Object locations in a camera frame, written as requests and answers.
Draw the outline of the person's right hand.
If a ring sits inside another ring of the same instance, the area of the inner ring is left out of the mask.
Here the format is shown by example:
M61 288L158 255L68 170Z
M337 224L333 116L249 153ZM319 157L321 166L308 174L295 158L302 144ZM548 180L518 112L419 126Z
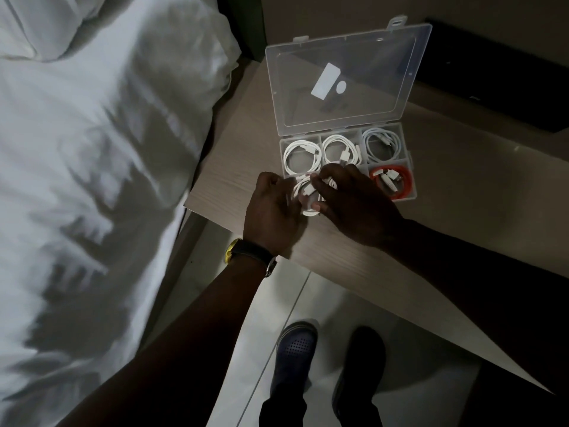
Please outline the person's right hand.
M344 219L329 219L353 241L388 253L406 220L390 198L354 164L326 164L310 175L322 201L344 207Z

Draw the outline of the person's left hand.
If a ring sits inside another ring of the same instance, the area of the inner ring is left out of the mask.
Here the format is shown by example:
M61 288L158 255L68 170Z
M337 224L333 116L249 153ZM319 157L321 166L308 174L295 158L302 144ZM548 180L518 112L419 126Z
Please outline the person's left hand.
M267 172L262 172L246 208L243 239L263 246L274 256L289 258L306 227L301 211L277 211L267 204Z

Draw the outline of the person's left forearm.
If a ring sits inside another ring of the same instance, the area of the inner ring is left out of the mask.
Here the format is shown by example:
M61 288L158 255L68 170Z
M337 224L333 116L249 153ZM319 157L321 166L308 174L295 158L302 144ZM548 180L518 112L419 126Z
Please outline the person's left forearm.
M228 265L159 337L57 427L205 427L265 264Z

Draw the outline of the person's right forearm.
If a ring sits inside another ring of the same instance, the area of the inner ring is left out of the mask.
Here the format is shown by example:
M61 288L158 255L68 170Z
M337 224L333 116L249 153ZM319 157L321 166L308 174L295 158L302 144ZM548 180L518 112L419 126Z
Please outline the person's right forearm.
M508 357L569 401L569 278L404 218L381 248L447 297Z

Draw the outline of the black wristwatch with gold case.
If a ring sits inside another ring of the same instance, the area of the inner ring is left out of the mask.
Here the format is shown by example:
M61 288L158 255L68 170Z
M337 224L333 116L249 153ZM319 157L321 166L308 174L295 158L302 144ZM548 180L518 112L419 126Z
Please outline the black wristwatch with gold case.
M261 262L265 266L265 277L272 275L277 265L276 258L270 251L256 243L237 238L233 240L225 251L224 262L228 265L236 256L247 256Z

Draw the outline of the clear plastic organizer box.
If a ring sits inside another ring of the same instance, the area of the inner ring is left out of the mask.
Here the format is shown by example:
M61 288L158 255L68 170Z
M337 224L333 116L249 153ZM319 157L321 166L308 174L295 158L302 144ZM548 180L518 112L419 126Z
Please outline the clear plastic organizer box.
M354 164L395 202L417 198L401 118L432 25L406 21L266 48L282 172L307 198L305 216L322 200L310 175L330 163Z

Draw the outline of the blue perforated clog shoe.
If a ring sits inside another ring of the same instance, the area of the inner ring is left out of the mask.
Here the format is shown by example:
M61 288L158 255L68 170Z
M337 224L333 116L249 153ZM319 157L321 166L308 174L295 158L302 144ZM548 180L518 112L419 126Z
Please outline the blue perforated clog shoe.
M281 391L303 394L317 341L317 327L309 321L294 322L284 328L276 344L270 397Z

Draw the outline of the dark clog shoe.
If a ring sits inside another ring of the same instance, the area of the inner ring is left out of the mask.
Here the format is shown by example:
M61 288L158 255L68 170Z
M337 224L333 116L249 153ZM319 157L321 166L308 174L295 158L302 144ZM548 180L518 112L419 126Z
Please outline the dark clog shoe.
M386 347L379 333L360 326L352 333L332 409L342 426L382 427L375 395L386 367Z

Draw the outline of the white bed sheet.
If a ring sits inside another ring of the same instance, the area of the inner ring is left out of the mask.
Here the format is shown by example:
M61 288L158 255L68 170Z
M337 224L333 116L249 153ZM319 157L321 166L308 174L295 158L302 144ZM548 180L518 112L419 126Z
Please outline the white bed sheet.
M0 58L0 427L54 427L138 351L240 56L217 0L106 0Z

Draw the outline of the person's dark trousers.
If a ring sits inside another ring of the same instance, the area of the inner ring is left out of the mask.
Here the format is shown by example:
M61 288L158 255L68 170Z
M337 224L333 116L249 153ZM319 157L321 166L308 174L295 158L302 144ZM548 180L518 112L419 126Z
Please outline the person's dark trousers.
M343 388L335 393L333 408L342 427L383 427L373 396ZM291 385L280 385L260 410L260 427L303 427L307 410L303 393Z

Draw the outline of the white pillow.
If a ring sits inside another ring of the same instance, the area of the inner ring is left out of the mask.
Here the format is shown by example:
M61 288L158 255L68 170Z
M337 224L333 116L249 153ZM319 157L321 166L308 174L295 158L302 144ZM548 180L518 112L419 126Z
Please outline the white pillow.
M0 0L0 58L53 61L105 0Z

